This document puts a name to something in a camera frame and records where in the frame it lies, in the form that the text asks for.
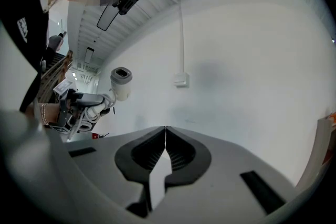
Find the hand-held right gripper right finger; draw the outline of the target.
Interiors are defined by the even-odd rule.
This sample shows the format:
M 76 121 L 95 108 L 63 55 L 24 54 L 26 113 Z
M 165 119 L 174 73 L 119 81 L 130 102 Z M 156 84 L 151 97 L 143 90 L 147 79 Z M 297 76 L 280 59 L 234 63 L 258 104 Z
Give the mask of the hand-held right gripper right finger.
M 169 126 L 166 148 L 184 164 L 166 177 L 154 223 L 259 223 L 297 195 L 285 176 L 237 144 Z

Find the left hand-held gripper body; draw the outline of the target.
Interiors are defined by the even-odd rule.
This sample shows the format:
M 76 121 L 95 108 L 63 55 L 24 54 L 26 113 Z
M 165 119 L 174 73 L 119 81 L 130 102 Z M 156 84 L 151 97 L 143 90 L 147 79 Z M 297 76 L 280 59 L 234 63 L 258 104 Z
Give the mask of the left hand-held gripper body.
M 49 126 L 60 133 L 69 134 L 88 105 L 88 94 L 78 92 L 70 80 L 63 80 L 53 91 L 58 98 L 59 113 L 57 121 Z

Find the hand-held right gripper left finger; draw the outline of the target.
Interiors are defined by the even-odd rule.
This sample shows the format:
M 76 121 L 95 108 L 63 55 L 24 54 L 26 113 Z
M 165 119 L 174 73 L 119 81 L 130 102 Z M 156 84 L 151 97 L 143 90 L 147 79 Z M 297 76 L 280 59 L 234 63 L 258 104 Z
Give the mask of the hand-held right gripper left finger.
M 145 218 L 152 211 L 150 173 L 165 148 L 165 127 L 65 144 L 84 175 L 122 208 Z

